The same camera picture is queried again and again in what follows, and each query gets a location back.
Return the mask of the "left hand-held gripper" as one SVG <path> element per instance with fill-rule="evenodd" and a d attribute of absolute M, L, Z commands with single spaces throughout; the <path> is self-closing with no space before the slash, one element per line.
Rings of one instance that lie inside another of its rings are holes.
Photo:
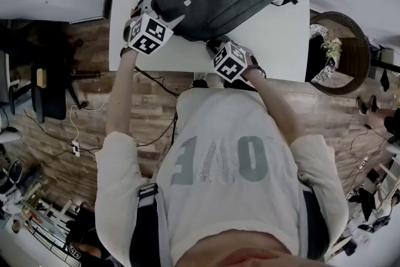
<path fill-rule="evenodd" d="M 141 14 L 128 19 L 124 25 L 124 52 L 133 49 L 151 55 L 163 47 L 173 35 L 173 29 L 185 18 L 180 15 L 165 21 L 153 7 L 154 0 L 142 0 Z"/>

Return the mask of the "person's dark trousers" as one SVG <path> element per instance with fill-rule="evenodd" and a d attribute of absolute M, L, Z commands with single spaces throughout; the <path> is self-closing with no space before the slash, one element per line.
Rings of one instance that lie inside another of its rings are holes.
<path fill-rule="evenodd" d="M 237 79 L 235 81 L 233 81 L 232 83 L 230 83 L 229 81 L 223 81 L 223 88 L 226 89 L 237 89 L 237 90 L 244 90 L 244 91 L 251 91 L 251 92 L 257 92 L 257 90 L 246 84 L 245 82 Z M 192 83 L 191 83 L 191 87 L 192 88 L 209 88 L 208 83 L 205 79 L 195 79 Z"/>

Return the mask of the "black white patterned cushion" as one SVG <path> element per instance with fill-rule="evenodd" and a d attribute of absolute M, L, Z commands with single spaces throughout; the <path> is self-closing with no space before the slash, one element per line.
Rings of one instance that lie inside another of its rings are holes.
<path fill-rule="evenodd" d="M 321 24 L 310 25 L 306 82 L 323 83 L 327 81 L 338 68 L 335 67 L 332 59 L 327 61 L 326 54 L 321 48 L 326 38 L 334 38 L 326 27 Z"/>

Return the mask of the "black hanging cloth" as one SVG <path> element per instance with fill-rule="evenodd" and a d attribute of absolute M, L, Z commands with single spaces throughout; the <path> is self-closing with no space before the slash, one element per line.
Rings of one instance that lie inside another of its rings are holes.
<path fill-rule="evenodd" d="M 382 76 L 380 78 L 380 83 L 381 83 L 381 86 L 382 86 L 384 92 L 387 92 L 390 88 L 390 82 L 389 82 L 389 78 L 388 78 L 388 74 L 387 74 L 386 70 L 384 70 L 382 72 Z"/>

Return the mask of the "white printed t-shirt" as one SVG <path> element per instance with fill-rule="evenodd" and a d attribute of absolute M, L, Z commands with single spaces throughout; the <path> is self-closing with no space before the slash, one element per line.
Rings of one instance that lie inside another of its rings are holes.
<path fill-rule="evenodd" d="M 153 179 L 129 134 L 96 153 L 96 231 L 124 267 L 174 267 L 199 240 L 229 230 L 267 233 L 320 262 L 348 221 L 321 135 L 290 146 L 258 92 L 192 88 L 177 101 L 178 136 Z"/>

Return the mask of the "black white round device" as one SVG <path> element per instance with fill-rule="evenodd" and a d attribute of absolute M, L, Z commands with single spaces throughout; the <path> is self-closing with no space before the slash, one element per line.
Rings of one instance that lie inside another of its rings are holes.
<path fill-rule="evenodd" d="M 23 163 L 20 160 L 15 160 L 9 171 L 8 171 L 8 180 L 12 183 L 12 184 L 16 184 L 20 181 L 22 173 L 23 173 Z"/>

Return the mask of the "dark wrist band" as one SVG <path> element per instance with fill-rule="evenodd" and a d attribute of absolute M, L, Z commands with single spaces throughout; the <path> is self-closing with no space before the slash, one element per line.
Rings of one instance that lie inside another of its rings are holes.
<path fill-rule="evenodd" d="M 247 74 L 248 76 L 249 76 L 249 75 L 258 74 L 258 75 L 260 75 L 263 79 L 266 79 L 266 78 L 267 78 L 265 70 L 263 70 L 263 68 L 260 67 L 260 66 L 257 65 L 257 64 L 253 64 L 253 65 L 249 66 L 249 67 L 247 68 L 247 73 L 248 73 L 248 74 Z"/>

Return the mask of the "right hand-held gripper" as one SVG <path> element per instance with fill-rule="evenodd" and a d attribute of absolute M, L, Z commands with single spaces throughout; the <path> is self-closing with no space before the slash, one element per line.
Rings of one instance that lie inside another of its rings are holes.
<path fill-rule="evenodd" d="M 233 44 L 227 35 L 210 39 L 206 43 L 206 50 L 209 54 L 215 54 L 212 59 L 215 73 L 230 83 L 248 67 L 245 50 Z"/>

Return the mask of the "pale dried flower bunch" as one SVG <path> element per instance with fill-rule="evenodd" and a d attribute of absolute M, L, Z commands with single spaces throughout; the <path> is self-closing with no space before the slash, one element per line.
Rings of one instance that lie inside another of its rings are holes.
<path fill-rule="evenodd" d="M 338 67 L 342 51 L 342 42 L 339 38 L 326 38 L 321 45 L 326 54 L 327 61 L 334 61 L 335 67 Z"/>

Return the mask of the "person's left forearm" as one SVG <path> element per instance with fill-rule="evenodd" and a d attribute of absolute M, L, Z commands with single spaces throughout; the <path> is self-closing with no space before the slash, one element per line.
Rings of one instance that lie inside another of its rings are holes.
<path fill-rule="evenodd" d="M 106 117 L 106 135 L 113 132 L 129 134 L 131 118 L 133 77 L 138 53 L 127 50 L 121 56 L 120 64 L 112 91 Z"/>

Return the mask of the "pale wooden stick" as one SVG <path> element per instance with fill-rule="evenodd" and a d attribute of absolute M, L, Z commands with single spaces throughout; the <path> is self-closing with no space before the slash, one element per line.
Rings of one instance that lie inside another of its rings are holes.
<path fill-rule="evenodd" d="M 327 262 L 327 261 L 330 260 L 333 256 L 335 256 L 335 255 L 336 255 L 336 252 L 338 252 L 340 249 L 342 249 L 344 245 L 348 244 L 348 243 L 351 241 L 351 239 L 352 239 L 351 236 L 348 236 L 348 237 L 345 237 L 345 238 L 340 238 L 340 239 L 335 243 L 335 245 L 334 245 L 331 249 L 329 249 L 329 250 L 327 251 L 327 253 L 325 254 L 325 256 L 324 256 L 325 262 Z"/>

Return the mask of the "person's right hand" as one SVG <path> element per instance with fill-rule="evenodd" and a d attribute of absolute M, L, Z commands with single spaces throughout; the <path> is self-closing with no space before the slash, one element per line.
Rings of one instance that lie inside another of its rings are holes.
<path fill-rule="evenodd" d="M 245 80 L 246 82 L 248 82 L 248 77 L 247 77 L 247 68 L 253 64 L 258 64 L 258 61 L 255 57 L 255 55 L 253 54 L 253 52 L 248 49 L 248 48 L 244 48 L 245 54 L 246 54 L 246 62 L 247 62 L 247 67 L 245 68 L 245 70 L 243 71 L 243 73 L 241 74 L 241 77 L 243 78 L 243 80 Z"/>

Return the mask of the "black office chair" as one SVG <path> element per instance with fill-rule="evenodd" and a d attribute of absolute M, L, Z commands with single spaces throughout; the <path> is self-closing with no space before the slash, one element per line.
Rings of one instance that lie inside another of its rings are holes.
<path fill-rule="evenodd" d="M 39 60 L 33 62 L 31 67 L 32 105 L 38 123 L 43 123 L 46 118 L 64 120 L 66 118 L 66 93 L 69 93 L 73 102 L 79 109 L 87 106 L 87 102 L 80 102 L 73 87 L 73 81 L 82 79 L 98 79 L 99 71 L 79 71 L 75 67 L 74 54 L 77 48 L 83 45 L 83 40 L 78 39 L 69 43 L 61 54 L 49 52 Z M 36 86 L 36 70 L 43 68 L 47 72 L 47 86 Z"/>

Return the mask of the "yellow chair tag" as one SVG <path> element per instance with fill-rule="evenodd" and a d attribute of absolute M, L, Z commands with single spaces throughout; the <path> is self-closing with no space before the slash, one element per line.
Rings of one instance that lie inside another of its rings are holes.
<path fill-rule="evenodd" d="M 36 70 L 36 86 L 45 88 L 47 86 L 47 72 L 43 68 Z"/>

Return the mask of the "person's right forearm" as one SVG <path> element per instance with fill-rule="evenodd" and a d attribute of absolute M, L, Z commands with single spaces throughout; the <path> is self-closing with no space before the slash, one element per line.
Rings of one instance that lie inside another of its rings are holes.
<path fill-rule="evenodd" d="M 306 135 L 304 126 L 292 107 L 271 87 L 259 71 L 255 69 L 247 71 L 245 77 L 259 93 L 266 109 L 289 146 L 298 138 Z"/>

